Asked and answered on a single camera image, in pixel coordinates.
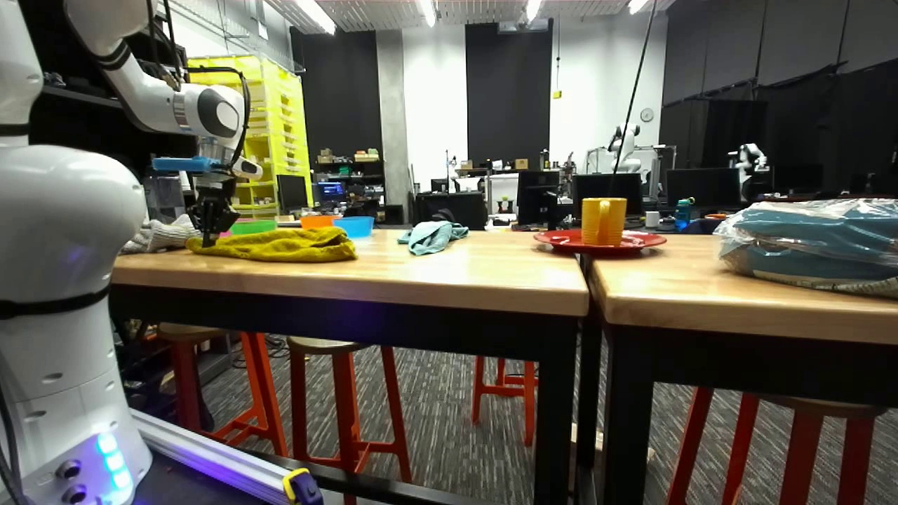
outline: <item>red stool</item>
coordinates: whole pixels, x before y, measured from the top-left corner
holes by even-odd
[[[397,378],[397,356],[392,348],[383,344],[384,381],[387,381],[387,403],[392,421],[392,442],[363,440],[360,421],[360,398],[356,398],[356,374],[355,374],[355,350],[366,344],[339,343],[339,339],[290,339],[290,371],[293,371],[293,445],[297,459],[338,465],[343,471],[360,473],[373,452],[397,455],[402,480],[412,480],[411,448],[404,440],[404,419]],[[305,445],[305,356],[328,354],[333,367],[333,398],[338,398],[338,434],[339,455],[338,457],[315,457]]]
[[[537,434],[537,364],[526,361],[526,374],[514,375],[506,374],[506,360],[496,360],[496,378],[486,381],[486,356],[478,356],[475,364],[475,407],[472,407],[472,424],[479,424],[479,398],[482,395],[499,395],[499,398],[526,398],[526,445],[533,445]]]
[[[695,391],[694,409],[683,433],[683,448],[679,448],[679,462],[669,492],[669,505],[684,505],[684,493],[687,493],[700,442],[702,442],[702,428],[711,409],[711,395],[714,395],[711,386]],[[770,398],[770,402],[794,409],[781,501],[784,505],[809,501],[819,426],[822,426],[822,419],[832,416],[832,419],[844,419],[839,505],[865,505],[872,424],[881,409],[865,407],[865,403],[816,402],[816,398]],[[753,448],[757,403],[760,403],[757,395],[753,392],[742,395],[729,468],[724,482],[724,499],[722,499],[724,505],[738,501],[742,480],[743,480],[750,448]]]
[[[202,433],[202,386],[196,374],[196,348],[216,336],[225,336],[225,332],[172,323],[161,326],[161,339],[172,344],[176,421],[193,433]],[[246,361],[249,407],[209,434],[231,445],[244,442],[249,434],[258,434],[276,445],[276,455],[287,457],[290,445],[282,426],[279,386],[272,378],[265,334],[241,334],[241,354]]]

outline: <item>wooden table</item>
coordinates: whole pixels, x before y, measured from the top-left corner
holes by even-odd
[[[397,238],[373,233],[345,263],[122,255],[109,304],[116,318],[533,360],[533,501],[564,501],[575,343],[589,305],[579,263],[533,249],[530,233],[472,233],[426,259]]]
[[[742,277],[711,236],[596,260],[608,343],[604,501],[642,501],[653,381],[898,403],[898,304]]]

